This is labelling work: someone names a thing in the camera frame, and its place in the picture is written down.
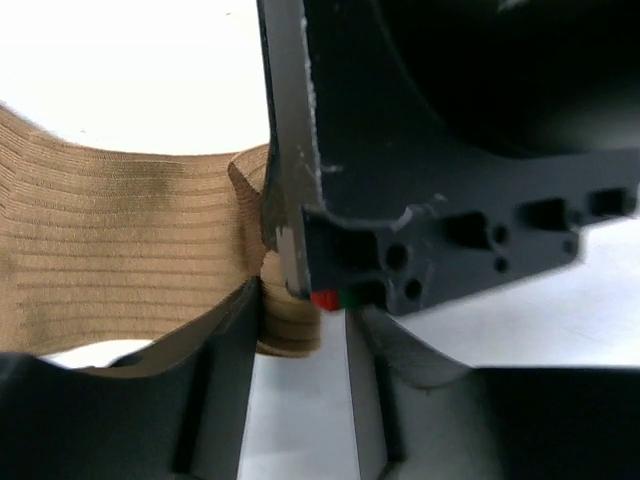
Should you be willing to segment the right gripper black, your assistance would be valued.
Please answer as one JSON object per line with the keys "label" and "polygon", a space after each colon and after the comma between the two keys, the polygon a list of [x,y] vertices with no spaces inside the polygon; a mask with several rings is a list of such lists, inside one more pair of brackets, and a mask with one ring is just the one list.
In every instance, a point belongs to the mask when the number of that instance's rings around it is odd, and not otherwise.
{"label": "right gripper black", "polygon": [[403,316],[639,203],[635,1],[261,1],[262,225],[295,296]]}

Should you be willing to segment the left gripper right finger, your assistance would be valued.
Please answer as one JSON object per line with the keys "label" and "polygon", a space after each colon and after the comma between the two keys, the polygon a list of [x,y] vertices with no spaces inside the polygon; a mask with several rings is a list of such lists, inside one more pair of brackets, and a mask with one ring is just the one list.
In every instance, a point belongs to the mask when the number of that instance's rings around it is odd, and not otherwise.
{"label": "left gripper right finger", "polygon": [[346,315],[363,479],[635,479],[639,373],[458,362],[376,310]]}

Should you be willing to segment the brown sock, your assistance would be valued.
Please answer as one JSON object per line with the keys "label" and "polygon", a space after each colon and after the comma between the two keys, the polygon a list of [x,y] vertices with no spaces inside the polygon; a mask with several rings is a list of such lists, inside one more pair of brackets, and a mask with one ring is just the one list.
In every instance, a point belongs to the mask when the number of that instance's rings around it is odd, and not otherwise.
{"label": "brown sock", "polygon": [[84,147],[1,113],[1,347],[47,355],[156,340],[259,278],[261,354],[300,358],[321,320],[262,241],[269,149],[155,155]]}

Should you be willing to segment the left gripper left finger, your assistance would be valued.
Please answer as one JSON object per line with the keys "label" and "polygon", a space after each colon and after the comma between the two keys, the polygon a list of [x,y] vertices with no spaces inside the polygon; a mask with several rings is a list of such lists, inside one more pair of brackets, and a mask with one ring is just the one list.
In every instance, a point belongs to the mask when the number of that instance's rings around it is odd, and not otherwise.
{"label": "left gripper left finger", "polygon": [[1,356],[5,479],[233,479],[260,318],[250,280],[106,368]]}

